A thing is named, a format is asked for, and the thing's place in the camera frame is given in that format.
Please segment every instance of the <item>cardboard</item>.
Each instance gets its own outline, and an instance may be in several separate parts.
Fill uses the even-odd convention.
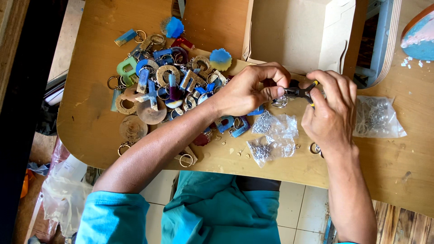
[[[250,0],[243,60],[342,73],[354,11],[355,0]]]

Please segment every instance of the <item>wooden table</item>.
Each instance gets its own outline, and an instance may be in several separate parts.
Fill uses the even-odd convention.
[[[194,1],[187,4],[184,16],[187,21],[192,20],[193,15],[199,12],[191,8]],[[215,6],[215,2],[216,0],[212,1],[212,6]],[[233,13],[229,3],[226,8],[218,7],[219,12],[226,10],[225,13]],[[404,0],[397,38],[408,21],[428,5],[428,0],[418,0],[416,3]],[[147,7],[142,17],[130,13],[138,6]],[[202,16],[206,16],[208,9],[202,5],[200,7]],[[107,88],[106,80],[116,75],[117,64],[136,43],[129,42],[117,47],[113,40],[130,28],[144,30],[147,34],[159,33],[160,21],[170,16],[170,12],[171,0],[86,2],[57,124],[64,145],[84,163],[97,168],[107,168],[118,158],[116,150],[123,142],[118,128],[125,115],[110,111],[112,91]],[[227,28],[219,23],[224,25],[236,22],[219,22],[214,19],[213,25],[208,25],[210,31],[212,32],[212,28]],[[201,37],[198,33],[201,30],[192,34],[193,24],[193,21],[185,23],[187,37],[195,41],[207,39],[207,35]],[[239,38],[239,35],[234,36],[234,33],[237,29],[244,29],[245,21],[239,24],[243,27],[218,33],[223,40],[219,43],[221,47],[236,52],[239,40],[233,39]],[[215,48],[215,43],[204,43],[204,46]],[[358,93],[395,97],[394,109],[408,136],[398,139],[355,138],[355,141],[361,151],[362,170],[373,199],[434,217],[434,164],[431,161],[434,153],[430,145],[430,134],[434,129],[429,126],[433,117],[429,111],[434,108],[429,96],[434,80],[430,69],[434,69],[434,64],[424,64],[420,68],[417,61],[413,61],[412,69],[401,67],[405,55],[399,43],[396,42],[395,56],[387,77],[379,85],[359,90]],[[202,43],[195,44],[199,48],[202,46]],[[233,61],[229,73],[236,74],[245,65],[248,63]],[[293,75],[293,78],[305,79],[298,75]],[[303,99],[290,102],[285,109],[270,108],[268,104],[273,114],[297,116],[300,136],[296,143],[300,144],[301,148],[297,149],[293,157],[268,162],[261,169],[253,159],[246,157],[246,154],[250,154],[246,141],[258,136],[247,132],[238,138],[230,138],[226,132],[219,141],[213,140],[204,147],[191,146],[199,160],[188,169],[271,178],[327,188],[325,161],[319,155],[309,152],[308,146],[312,141],[300,126],[305,106],[306,101]],[[167,169],[185,168],[173,160]]]

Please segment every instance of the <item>white floor tile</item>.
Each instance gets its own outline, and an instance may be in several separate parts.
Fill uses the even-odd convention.
[[[146,214],[146,240],[148,243],[161,243],[161,216],[163,205],[150,203]]]
[[[289,228],[297,228],[305,185],[285,182],[280,186],[277,224]]]
[[[296,236],[296,230],[292,228],[287,228],[283,226],[277,226],[279,230],[280,243],[282,244],[293,244],[294,237]]]
[[[151,183],[140,192],[147,202],[166,205],[170,201],[173,179],[178,170],[162,170]]]
[[[327,189],[306,186],[297,229],[325,233],[328,202]]]
[[[85,1],[82,0],[68,1],[48,80],[56,78],[69,69],[84,5]]]
[[[294,244],[321,244],[323,239],[324,234],[297,230]]]

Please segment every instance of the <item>shirt sleeve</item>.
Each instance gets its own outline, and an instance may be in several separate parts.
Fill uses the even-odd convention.
[[[140,194],[108,191],[91,193],[86,200],[76,243],[147,244],[146,213],[149,203]]]

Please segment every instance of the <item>turquoise shirt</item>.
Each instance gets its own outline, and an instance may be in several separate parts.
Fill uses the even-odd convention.
[[[235,178],[181,171],[174,198],[163,209],[161,243],[280,243],[279,192],[240,191]],[[148,209],[139,194],[91,193],[76,243],[147,243]]]

